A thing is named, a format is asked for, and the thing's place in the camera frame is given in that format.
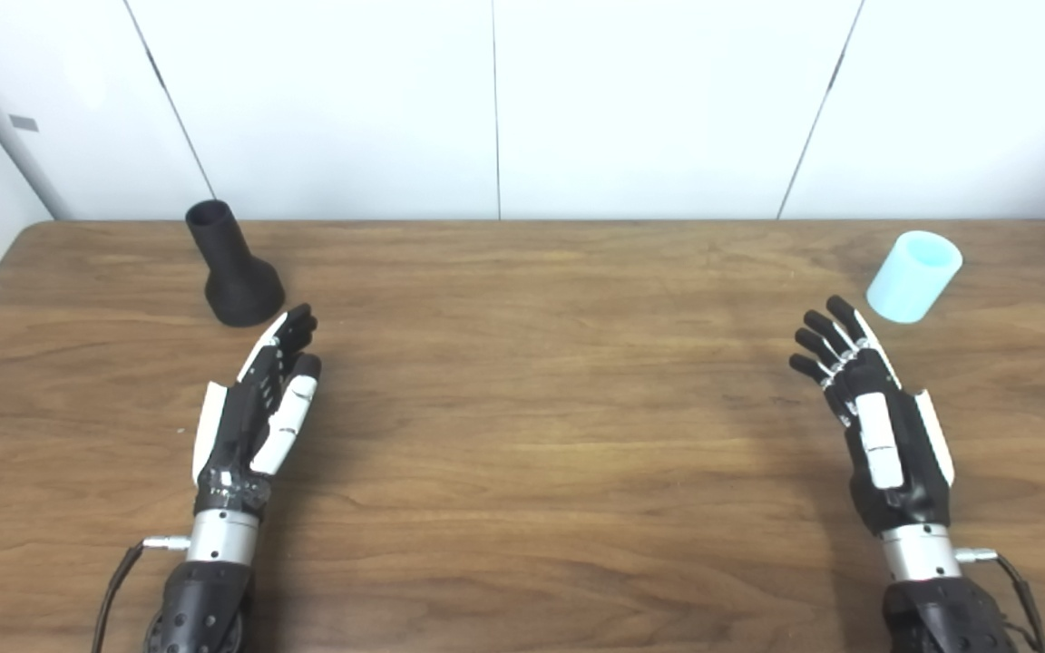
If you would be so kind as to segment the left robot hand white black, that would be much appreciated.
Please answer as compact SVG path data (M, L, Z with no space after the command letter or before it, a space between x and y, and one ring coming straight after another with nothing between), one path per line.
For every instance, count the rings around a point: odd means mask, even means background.
M322 360L307 353L317 318L308 303L278 316L232 384L209 382L192 446L192 511L264 515L272 479L311 409Z

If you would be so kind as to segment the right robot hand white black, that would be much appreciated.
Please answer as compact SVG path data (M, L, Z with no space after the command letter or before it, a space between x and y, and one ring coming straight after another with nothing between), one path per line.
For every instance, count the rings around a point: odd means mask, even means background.
M911 524L951 523L954 467L926 390L908 392L880 339L841 295L809 310L789 367L817 384L845 427L851 500L874 536Z

